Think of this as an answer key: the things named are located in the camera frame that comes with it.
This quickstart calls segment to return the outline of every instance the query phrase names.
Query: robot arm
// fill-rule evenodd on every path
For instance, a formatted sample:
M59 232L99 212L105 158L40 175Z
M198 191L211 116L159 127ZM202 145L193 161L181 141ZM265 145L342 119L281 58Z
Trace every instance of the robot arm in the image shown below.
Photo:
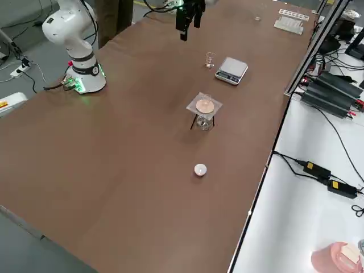
M51 42L66 47L72 65L64 82L80 94L96 92L106 85L92 45L82 39L82 33L94 23L93 9L84 0L58 0L60 9L43 23L43 32Z
M188 28L193 20L196 28L201 26L201 17L206 6L212 6L218 0L184 0L184 6L177 9L176 29L180 31L181 40L187 41Z

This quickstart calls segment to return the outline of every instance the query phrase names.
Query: power adapter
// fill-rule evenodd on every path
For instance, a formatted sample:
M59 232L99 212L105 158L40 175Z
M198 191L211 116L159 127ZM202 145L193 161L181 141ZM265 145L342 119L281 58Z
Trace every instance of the power adapter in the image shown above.
M308 173L309 175L312 175L314 177L317 177L319 180L329 180L331 177L331 171L328 169L322 168L319 165L314 164L310 161L303 161L299 162L301 166L303 166L303 171Z
M358 197L358 189L356 187L341 183L336 180L328 181L328 191L350 199Z

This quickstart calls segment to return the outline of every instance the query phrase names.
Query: yellow label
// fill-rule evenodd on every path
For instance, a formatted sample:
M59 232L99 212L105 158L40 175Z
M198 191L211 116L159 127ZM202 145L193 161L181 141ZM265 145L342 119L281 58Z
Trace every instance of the yellow label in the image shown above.
M5 107L7 105L6 101L0 101L0 108Z
M339 183L337 181L332 181L332 187L335 189L339 189Z

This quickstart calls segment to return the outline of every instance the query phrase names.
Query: brown table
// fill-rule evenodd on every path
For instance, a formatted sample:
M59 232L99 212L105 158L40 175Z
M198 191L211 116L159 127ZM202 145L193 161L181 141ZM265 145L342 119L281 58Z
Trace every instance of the brown table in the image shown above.
M99 272L225 272L313 26L275 29L298 9L254 2L221 0L186 43L174 17L144 19L99 51L103 91L42 92L0 120L0 203ZM208 51L248 63L240 85ZM224 104L209 132L189 129L198 92Z

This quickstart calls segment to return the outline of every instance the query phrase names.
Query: black cable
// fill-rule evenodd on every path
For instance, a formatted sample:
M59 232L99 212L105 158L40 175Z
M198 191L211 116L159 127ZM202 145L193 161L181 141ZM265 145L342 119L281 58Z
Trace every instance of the black cable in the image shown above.
M51 3L51 10L48 12L47 16L46 16L46 19L50 16L50 14L53 12L53 1L52 0L49 0L50 3Z
M364 209L363 209L363 208L361 208L361 207L360 207L360 206L358 206L358 205L353 205L353 206L351 206L351 209L352 209L353 211L355 211L355 215L356 215L358 218L362 217L362 216L363 216L363 214L364 214Z
M50 87L43 87L44 90L52 90L52 89L56 89L58 87L61 87L63 84L57 84L55 86L50 86Z
M15 40L17 37L21 36L21 34L25 33L27 30L29 29L29 27L27 27L25 30L23 30L21 33L15 35L12 40Z
M336 178L336 179L340 180L341 182L343 182L343 183L344 183L344 184L346 184L346 185L349 185L347 182L343 181L341 178L339 178L339 177L337 177L337 176L331 175L331 177L333 177L333 178Z
M342 145L342 147L344 148L344 151L345 151L345 153L346 153L346 156L348 157L348 159L349 159L349 161L350 161L350 164L351 164L351 166L353 167L353 169L355 170L355 172L357 173L357 175L360 177L360 179L362 180L362 182L364 183L364 179L363 179L363 177L360 175L360 173L358 172L358 170L357 170L357 168L355 167L355 165L354 165L354 163L353 163L353 161L352 161L352 159L351 159L351 157L350 157L350 155L349 155L349 153L348 153L348 151L347 151L347 149L346 149L346 147L345 147L345 145L344 145L344 142L342 141L342 139L341 139L341 136L340 136L340 134L339 134L339 132L337 131L337 129L336 129L336 127L335 127L335 125L329 120L329 118L324 114L324 112L322 112L319 108L317 108L317 107L314 107L313 106L313 108L315 108L317 111L319 111L324 117L325 117L325 119L330 123L330 125L334 128L334 131L336 132L336 134L337 134L337 136L339 137L339 140L340 140L340 142L341 142L341 145Z
M168 7L168 4L164 5L163 7L157 7L156 9L158 9L158 10L162 10L162 9L165 9L166 7ZM148 11L147 13L145 13L145 14L143 15L143 17L145 17L145 16L147 16L149 13L153 13L153 12L154 12L154 10L150 10L150 11Z
M6 27L3 27L3 28L20 26L21 24L27 24L27 23L31 23L33 21L38 20L43 15L43 6L42 6L42 3L41 3L40 0L38 0L38 2L39 2L39 5L40 5L41 10L40 10L40 14L35 19L29 20L29 21L25 21L25 22L22 22L22 23L12 24L10 26L6 26Z
M301 177L307 177L307 178L310 178L310 179L313 179L313 180L315 180L315 181L318 181L318 182L320 182L316 177L313 177L313 176L309 176L309 175L303 175L303 174L301 174L301 173L297 173L297 172L295 172L295 170L292 168L292 166L290 165L290 163L288 162L288 160L286 159L286 157L287 158L290 158L290 157L288 157L287 155L282 155L282 154L280 154L280 153L278 153L278 152L276 152L276 151L274 151L273 152L273 154L276 154L276 155L279 155L286 163L287 163L287 165L289 166L289 168L291 169L291 171L296 175L296 176L301 176Z
M300 85L298 85L298 88L301 89L303 92L306 92L306 90L300 87Z
M32 86L32 89L33 89L33 91L34 91L34 93L36 93L37 94L37 91L35 91L35 80L31 77L31 76L29 76L27 73L25 73L25 72L23 72L23 74L25 75L25 76L27 76L28 78L30 78L32 81L33 81L33 86Z
M92 20L92 24L93 24L93 27L94 27L94 30L95 30L95 33L93 34L93 35L95 35L95 37L93 39L93 42L91 43L91 46L93 46L94 43L96 42L97 31L98 31L98 23L93 19L92 15L91 15L91 12L90 12L88 6L86 5L85 1L81 0L81 3L85 6L87 13L89 14L89 16L90 16L90 18Z
M341 67L339 67L338 66L338 69L340 70L340 72L341 72L341 74L343 75L343 76L345 76L345 74L344 74L344 72L342 71L342 69L341 69Z
M292 157L290 157L290 156L288 156L288 155L281 154L280 152L273 151L273 154L274 154L274 155L280 155L280 156L283 156L283 157L285 157L285 158L289 158L289 159L293 160L294 162L296 162L296 163L299 163L299 164L300 164L300 162L299 162L299 160L298 160L298 159L292 158Z

